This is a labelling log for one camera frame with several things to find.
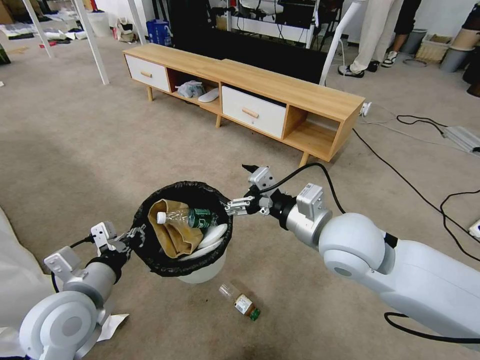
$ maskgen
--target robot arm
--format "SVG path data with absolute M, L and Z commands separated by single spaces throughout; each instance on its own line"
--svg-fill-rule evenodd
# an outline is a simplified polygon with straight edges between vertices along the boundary
M 259 211 L 275 217 L 319 251 L 333 273 L 373 290 L 387 305 L 436 333 L 463 338 L 465 346 L 480 351 L 480 272 L 421 242 L 398 239 L 364 215 L 332 218 L 321 186 L 309 183 L 292 197 L 275 187 L 268 167 L 244 167 L 252 172 L 251 186 L 241 205 L 238 199 L 228 204 L 229 214 Z
M 137 232 L 140 236 L 134 239 Z M 85 268 L 80 268 L 81 260 L 69 246 L 44 260 L 63 281 L 63 288 L 40 301 L 23 320 L 20 344 L 31 359 L 80 359 L 90 351 L 112 312 L 113 285 L 122 276 L 132 247 L 141 247 L 145 241 L 143 228 L 117 236 L 108 221 L 92 227 L 91 237 L 99 256 Z
M 480 351 L 480 272 L 423 243 L 398 239 L 361 214 L 333 218 L 321 186 L 309 183 L 293 197 L 278 189 L 288 178 L 276 183 L 268 167 L 244 168 L 251 172 L 250 188 L 228 203 L 229 215 L 273 216 L 280 227 L 319 251 L 333 273 L 373 290 L 392 308 L 444 337 L 463 338 L 465 346 Z M 111 313 L 112 287 L 132 248 L 143 245 L 143 230 L 117 236 L 109 222 L 94 226 L 91 234 L 100 255 L 85 269 L 70 247 L 44 260 L 63 280 L 63 289 L 34 306 L 22 323 L 20 343 L 30 358 L 80 359 L 94 346 Z

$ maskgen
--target black garbage bag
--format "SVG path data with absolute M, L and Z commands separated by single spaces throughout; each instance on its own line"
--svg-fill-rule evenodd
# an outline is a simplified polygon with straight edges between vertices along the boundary
M 165 255 L 148 219 L 150 208 L 161 199 L 182 202 L 189 208 L 209 209 L 216 213 L 217 223 L 228 225 L 220 246 L 203 256 L 185 261 L 178 261 Z M 213 264 L 224 254 L 232 238 L 234 219 L 225 212 L 228 201 L 229 199 L 215 188 L 197 181 L 180 181 L 155 191 L 140 205 L 133 217 L 132 229 L 145 225 L 143 246 L 136 247 L 134 251 L 152 272 L 163 277 L 185 276 Z

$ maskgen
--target person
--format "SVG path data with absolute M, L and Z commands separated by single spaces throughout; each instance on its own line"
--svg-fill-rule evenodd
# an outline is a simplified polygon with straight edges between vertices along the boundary
M 404 0 L 368 0 L 358 56 L 352 64 L 338 67 L 341 75 L 363 78 L 367 68 L 377 70 L 390 45 L 403 2 Z
M 421 2 L 422 0 L 403 0 L 403 5 L 395 25 L 395 40 L 386 59 L 381 63 L 383 68 L 391 68 L 395 64 L 400 48 L 414 29 L 415 14 Z

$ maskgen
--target wooden cabinet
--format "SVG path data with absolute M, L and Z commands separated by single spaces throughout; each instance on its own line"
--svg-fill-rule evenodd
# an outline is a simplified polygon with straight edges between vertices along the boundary
M 194 103 L 225 118 L 303 151 L 330 161 L 343 146 L 359 116 L 364 98 L 263 70 L 229 59 L 216 60 L 190 52 L 147 44 L 124 51 L 132 79 Z M 202 81 L 219 98 L 199 102 L 178 95 L 175 86 Z

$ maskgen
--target floor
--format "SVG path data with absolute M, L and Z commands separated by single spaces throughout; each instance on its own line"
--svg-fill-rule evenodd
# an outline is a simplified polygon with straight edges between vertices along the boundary
M 49 59 L 37 40 L 7 41 L 12 64 L 0 66 L 0 205 L 20 242 L 41 260 L 113 221 L 130 227 L 139 204 L 153 191 L 180 180 L 204 181 L 228 197 L 247 190 L 241 164 L 270 165 L 277 178 L 297 168 L 301 153 L 129 79 L 122 49 L 110 38 L 98 44 L 111 84 L 101 84 L 86 41 L 53 48 Z M 347 61 L 355 49 L 347 50 Z M 366 121 L 395 114 L 427 116 L 480 133 L 480 100 L 466 93 L 461 73 L 437 66 L 342 78 L 332 67 L 327 84 L 373 102 Z M 388 126 L 418 138 L 448 144 L 419 124 Z M 434 204 L 449 193 L 478 188 L 477 157 L 430 144 L 375 124 L 355 127 Z M 367 215 L 403 239 L 424 242 L 477 270 L 442 228 L 441 216 L 352 134 L 327 165 L 345 209 Z M 283 189 L 297 194 L 307 182 L 328 187 L 309 169 Z M 339 214 L 331 194 L 325 201 Z M 447 212 L 470 226 L 479 217 L 479 196 L 452 199 Z M 466 250 L 480 247 L 459 234 Z M 78 252 L 86 262 L 92 246 Z M 224 281 L 243 284 L 262 310 L 255 323 L 219 294 Z M 99 343 L 88 360 L 126 359 L 477 359 L 459 345 L 404 334 L 383 319 L 389 308 L 366 288 L 329 273 L 314 250 L 260 215 L 239 217 L 222 272 L 190 285 L 149 273 L 137 257 L 115 286 L 117 313 L 130 317 L 114 337 Z M 409 323 L 416 329 L 420 326 Z

